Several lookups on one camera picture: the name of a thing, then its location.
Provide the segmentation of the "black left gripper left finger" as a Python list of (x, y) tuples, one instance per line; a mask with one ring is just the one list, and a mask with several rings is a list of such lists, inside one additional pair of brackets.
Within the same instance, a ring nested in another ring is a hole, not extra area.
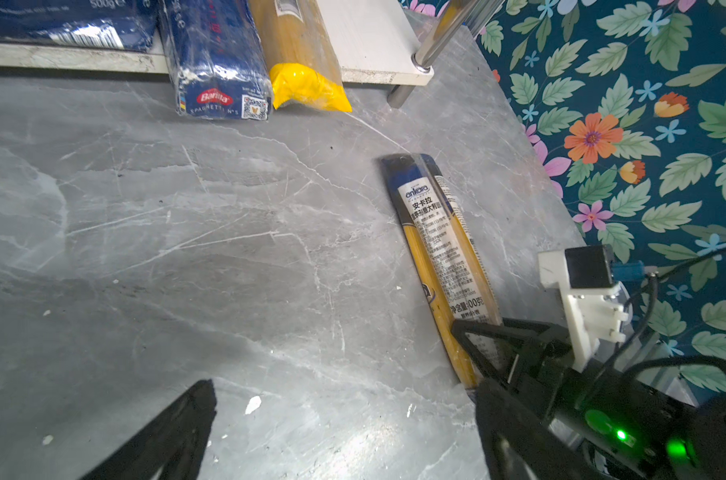
[(213, 381), (197, 381), (84, 477), (196, 479), (217, 414), (216, 407)]

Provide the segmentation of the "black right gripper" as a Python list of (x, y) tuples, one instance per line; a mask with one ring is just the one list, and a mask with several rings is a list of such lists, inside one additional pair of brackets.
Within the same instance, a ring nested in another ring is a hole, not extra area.
[(455, 320), (451, 332), (485, 378), (549, 430), (558, 420), (582, 436), (614, 463), (618, 478), (726, 479), (726, 390), (692, 406), (638, 379), (647, 370), (680, 369), (714, 372), (726, 381), (726, 360), (674, 357), (624, 371), (592, 360), (577, 372), (565, 364), (571, 348), (560, 326)]

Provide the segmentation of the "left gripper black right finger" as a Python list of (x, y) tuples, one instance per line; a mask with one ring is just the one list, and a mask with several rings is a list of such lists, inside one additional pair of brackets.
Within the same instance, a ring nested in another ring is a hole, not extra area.
[(499, 383), (485, 379), (476, 390), (476, 424), (493, 479), (513, 479), (515, 453), (539, 479), (602, 479)]

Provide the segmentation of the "clear spaghetti bag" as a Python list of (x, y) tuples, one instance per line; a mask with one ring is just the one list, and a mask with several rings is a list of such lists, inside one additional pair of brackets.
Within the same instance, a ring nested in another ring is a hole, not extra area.
[(486, 376), (452, 333), (455, 321), (500, 326), (500, 309), (456, 196), (427, 154), (379, 159), (441, 341), (467, 391)]

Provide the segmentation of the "yellow spaghetti bag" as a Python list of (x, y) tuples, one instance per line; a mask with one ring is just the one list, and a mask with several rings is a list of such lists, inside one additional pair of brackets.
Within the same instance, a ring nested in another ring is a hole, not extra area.
[(248, 2), (264, 52), (273, 108), (299, 103), (350, 113), (341, 67), (315, 1)]

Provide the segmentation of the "blue Barilla spaghetti bag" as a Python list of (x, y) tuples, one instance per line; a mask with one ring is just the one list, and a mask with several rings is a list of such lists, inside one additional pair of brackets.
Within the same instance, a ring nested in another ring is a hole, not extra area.
[(272, 84), (246, 1), (161, 1), (159, 31), (179, 114), (268, 119)]

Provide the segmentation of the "blue Barilla pasta bag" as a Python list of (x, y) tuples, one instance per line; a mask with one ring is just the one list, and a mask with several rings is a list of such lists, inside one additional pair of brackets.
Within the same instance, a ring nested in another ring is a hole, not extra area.
[(157, 21), (156, 1), (0, 0), (0, 42), (147, 52)]

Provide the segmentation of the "white two-tier shelf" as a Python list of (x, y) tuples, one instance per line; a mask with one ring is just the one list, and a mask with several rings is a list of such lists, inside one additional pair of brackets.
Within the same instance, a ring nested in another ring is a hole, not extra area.
[[(459, 13), (444, 22), (435, 18), (414, 29), (407, 10), (392, 1), (367, 1), (360, 10), (352, 1), (318, 3), (346, 84), (393, 85), (391, 106), (403, 105), (418, 86), (433, 77), (431, 66), (458, 30), (476, 35), (503, 7), (502, 1), (456, 1)], [(156, 36), (147, 53), (78, 46), (0, 42), (0, 68), (125, 72), (166, 75), (167, 61)]]

